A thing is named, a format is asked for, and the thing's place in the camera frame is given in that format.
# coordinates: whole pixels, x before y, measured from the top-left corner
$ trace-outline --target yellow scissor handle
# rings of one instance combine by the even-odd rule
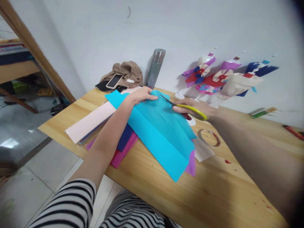
[[[191,111],[194,111],[196,114],[200,115],[202,118],[199,118],[199,117],[195,117],[197,118],[198,120],[201,120],[201,121],[206,121],[207,120],[207,116],[202,113],[200,110],[197,110],[196,108],[192,107],[192,106],[189,106],[189,105],[183,105],[183,104],[177,104],[176,106],[178,107],[181,107],[181,108],[186,108],[186,109],[189,109]]]

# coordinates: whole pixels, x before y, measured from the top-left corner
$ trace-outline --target white paper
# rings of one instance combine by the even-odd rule
[[[253,75],[251,78],[246,78],[243,76],[242,73],[234,73],[228,79],[228,82],[224,85],[223,89],[221,90],[221,95],[226,95],[233,97],[238,95],[253,86],[257,86],[260,84],[264,79]]]
[[[202,162],[202,161],[206,160],[207,158],[210,158],[215,155],[213,150],[209,146],[207,146],[203,141],[201,141],[199,138],[195,138],[193,140],[193,142],[194,142],[194,146],[195,146],[195,149],[194,149],[195,158],[199,162]]]

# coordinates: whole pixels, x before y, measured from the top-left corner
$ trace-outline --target door frame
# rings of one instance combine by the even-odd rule
[[[48,74],[51,80],[59,88],[62,94],[67,98],[70,103],[76,101],[75,97],[71,94],[70,90],[63,82],[59,74],[54,70],[49,63],[43,52],[39,48],[32,34],[25,26],[19,15],[9,2],[9,0],[0,0],[0,15],[8,23],[11,29],[16,33],[21,42],[26,46],[30,53],[34,56],[35,60],[39,63],[42,69]]]

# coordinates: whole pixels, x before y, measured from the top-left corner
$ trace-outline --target red marker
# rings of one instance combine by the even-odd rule
[[[304,140],[304,136],[300,134],[299,132],[295,131],[292,127],[288,125],[282,125],[283,128],[285,128],[287,131],[289,131],[291,134],[296,136],[300,140]]]

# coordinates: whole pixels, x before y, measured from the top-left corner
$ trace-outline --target tiled floor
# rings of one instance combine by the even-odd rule
[[[0,227],[29,225],[82,163],[71,151],[51,141],[0,187]],[[97,228],[122,187],[104,176],[90,228]]]
[[[47,138],[37,129],[52,116],[53,97],[40,97],[35,93],[18,94],[26,103],[38,110],[34,114],[19,104],[6,105],[0,97],[0,161],[16,163]]]

